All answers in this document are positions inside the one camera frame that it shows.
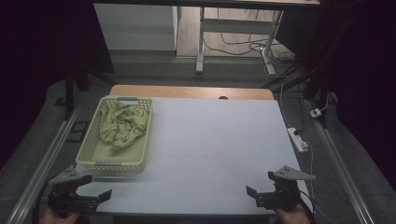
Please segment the white table cover sheet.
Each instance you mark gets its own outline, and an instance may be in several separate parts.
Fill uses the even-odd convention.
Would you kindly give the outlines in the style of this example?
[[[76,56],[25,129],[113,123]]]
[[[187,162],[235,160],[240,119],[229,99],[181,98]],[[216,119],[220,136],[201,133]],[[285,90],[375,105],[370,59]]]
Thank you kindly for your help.
[[[258,215],[246,188],[273,190],[267,174],[285,165],[299,163],[277,101],[156,98],[145,170],[78,191],[110,190],[104,213]]]

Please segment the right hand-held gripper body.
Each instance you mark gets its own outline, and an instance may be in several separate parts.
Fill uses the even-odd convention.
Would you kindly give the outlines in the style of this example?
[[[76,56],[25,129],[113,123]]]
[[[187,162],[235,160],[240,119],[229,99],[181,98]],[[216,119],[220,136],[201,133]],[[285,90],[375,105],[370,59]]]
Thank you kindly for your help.
[[[274,181],[275,190],[255,192],[256,205],[267,210],[283,209],[285,211],[291,211],[302,199],[297,181],[316,179],[314,175],[287,165],[275,172],[269,172],[268,177]]]

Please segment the pale yellow plastic basket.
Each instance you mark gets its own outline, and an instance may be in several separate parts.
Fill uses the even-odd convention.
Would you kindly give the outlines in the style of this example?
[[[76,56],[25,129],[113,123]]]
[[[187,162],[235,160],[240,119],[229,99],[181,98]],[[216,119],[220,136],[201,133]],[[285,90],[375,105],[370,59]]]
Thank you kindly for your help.
[[[138,138],[131,146],[113,155],[109,151],[110,144],[102,141],[99,136],[100,111],[113,108],[118,102],[147,110],[149,120],[145,135]],[[146,163],[152,117],[153,101],[151,98],[121,96],[102,98],[76,157],[77,164],[85,166],[93,173],[141,173]]]

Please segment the black stand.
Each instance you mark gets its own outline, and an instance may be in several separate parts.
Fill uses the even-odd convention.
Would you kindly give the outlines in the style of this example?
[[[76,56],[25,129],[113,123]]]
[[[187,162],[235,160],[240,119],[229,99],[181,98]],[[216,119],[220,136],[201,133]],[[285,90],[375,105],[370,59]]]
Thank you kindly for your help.
[[[331,66],[334,65],[336,51],[340,49],[350,26],[350,17],[341,12],[284,11],[276,29],[276,39],[291,49],[296,59],[287,70],[265,84],[265,87],[285,79],[302,67],[304,72],[299,77],[286,82],[276,91],[285,91],[307,81],[303,97],[312,99],[319,93],[318,108],[321,109],[321,116],[318,121],[323,128],[327,128]]]
[[[69,66],[65,71],[65,116],[64,120],[68,120],[74,111],[74,85],[77,85],[80,91],[88,91],[91,88],[88,74],[91,74],[110,86],[114,86],[116,82],[105,74],[94,70],[85,63],[77,63]]]

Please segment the white cabinet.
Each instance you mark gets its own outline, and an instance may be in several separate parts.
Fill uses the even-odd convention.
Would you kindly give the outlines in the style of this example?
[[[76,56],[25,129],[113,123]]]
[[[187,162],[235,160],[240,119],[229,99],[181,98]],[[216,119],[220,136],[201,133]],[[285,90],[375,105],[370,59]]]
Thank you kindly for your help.
[[[95,4],[94,8],[109,49],[177,48],[176,7]]]

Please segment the black floor frame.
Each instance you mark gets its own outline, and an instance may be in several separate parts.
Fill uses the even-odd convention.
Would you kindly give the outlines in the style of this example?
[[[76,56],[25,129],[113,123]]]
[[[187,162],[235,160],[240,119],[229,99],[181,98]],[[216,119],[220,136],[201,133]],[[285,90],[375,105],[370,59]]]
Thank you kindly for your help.
[[[75,121],[66,137],[66,142],[81,143],[88,131],[89,125],[90,123],[88,121]]]

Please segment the white power strip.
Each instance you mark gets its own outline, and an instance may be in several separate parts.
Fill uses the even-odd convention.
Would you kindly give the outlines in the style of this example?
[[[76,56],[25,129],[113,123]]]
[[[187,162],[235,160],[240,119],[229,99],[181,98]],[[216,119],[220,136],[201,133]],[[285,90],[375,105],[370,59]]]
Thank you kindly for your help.
[[[308,151],[308,144],[300,136],[300,132],[295,128],[287,129],[291,142],[295,145],[299,153],[305,153]]]

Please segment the person's left hand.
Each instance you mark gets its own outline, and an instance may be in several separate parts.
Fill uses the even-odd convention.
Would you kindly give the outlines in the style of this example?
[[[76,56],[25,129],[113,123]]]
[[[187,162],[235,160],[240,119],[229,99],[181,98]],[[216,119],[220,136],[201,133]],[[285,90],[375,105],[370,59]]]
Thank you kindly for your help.
[[[80,213],[70,213],[67,217],[59,217],[48,208],[40,217],[39,224],[75,224],[79,217]]]

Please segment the metal floor rail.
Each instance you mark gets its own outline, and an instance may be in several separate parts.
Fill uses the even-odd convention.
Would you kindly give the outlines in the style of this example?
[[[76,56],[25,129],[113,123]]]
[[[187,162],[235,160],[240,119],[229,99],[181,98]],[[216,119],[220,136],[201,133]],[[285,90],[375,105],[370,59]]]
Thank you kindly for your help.
[[[314,119],[312,117],[309,117],[308,119],[313,123],[318,132],[319,139],[330,158],[333,169],[338,175],[360,224],[375,224],[375,219],[366,201],[363,199],[361,191],[355,183],[352,174],[349,172],[347,164],[345,163],[331,132],[328,128],[324,128],[318,119]]]
[[[49,144],[42,160],[37,165],[32,177],[21,194],[21,197],[18,199],[12,212],[7,218],[6,224],[22,224],[26,219],[30,209],[34,206],[36,197],[45,183],[47,175],[50,172],[50,168],[55,162],[64,144],[66,136],[71,130],[72,125],[80,112],[80,109],[81,105],[76,105],[75,109],[71,112],[70,117],[67,120],[62,121],[59,130]]]

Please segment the person's right hand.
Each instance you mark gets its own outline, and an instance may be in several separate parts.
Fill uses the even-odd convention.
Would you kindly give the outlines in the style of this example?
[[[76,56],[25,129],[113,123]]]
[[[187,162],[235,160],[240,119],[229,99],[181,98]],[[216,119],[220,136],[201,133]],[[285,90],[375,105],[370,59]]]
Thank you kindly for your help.
[[[311,224],[308,213],[300,204],[290,211],[275,209],[274,212],[282,224]]]

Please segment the crumpled green cloth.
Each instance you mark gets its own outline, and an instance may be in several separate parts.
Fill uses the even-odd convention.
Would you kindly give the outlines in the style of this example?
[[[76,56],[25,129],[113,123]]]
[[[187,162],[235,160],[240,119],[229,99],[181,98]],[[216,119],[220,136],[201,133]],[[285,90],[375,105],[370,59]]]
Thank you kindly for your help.
[[[134,105],[118,102],[115,107],[100,111],[99,136],[110,144],[113,155],[145,135],[148,126],[149,112]]]

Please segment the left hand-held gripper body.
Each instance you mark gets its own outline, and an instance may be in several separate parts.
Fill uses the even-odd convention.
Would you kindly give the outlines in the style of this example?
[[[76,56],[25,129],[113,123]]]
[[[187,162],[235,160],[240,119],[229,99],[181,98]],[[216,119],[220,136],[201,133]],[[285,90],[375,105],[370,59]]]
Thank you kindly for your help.
[[[48,206],[60,218],[67,218],[70,213],[93,214],[95,199],[91,196],[77,194],[77,189],[80,186],[91,182],[91,175],[81,175],[71,165],[49,181],[52,191],[49,194]]]

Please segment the white-legged desk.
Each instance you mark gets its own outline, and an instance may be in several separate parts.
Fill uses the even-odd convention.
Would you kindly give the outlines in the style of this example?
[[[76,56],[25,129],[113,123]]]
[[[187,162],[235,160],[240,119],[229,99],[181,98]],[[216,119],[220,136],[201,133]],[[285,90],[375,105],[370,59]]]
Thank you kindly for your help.
[[[177,6],[198,7],[199,41],[196,57],[197,74],[204,71],[204,34],[205,33],[230,33],[268,35],[261,56],[266,62],[267,71],[274,75],[274,67],[269,63],[268,52],[276,35],[282,13],[286,10],[303,10],[320,8],[319,0],[92,0],[101,4],[123,4],[143,6]],[[273,10],[275,16],[271,21],[242,21],[231,19],[208,19],[205,10],[210,7]]]

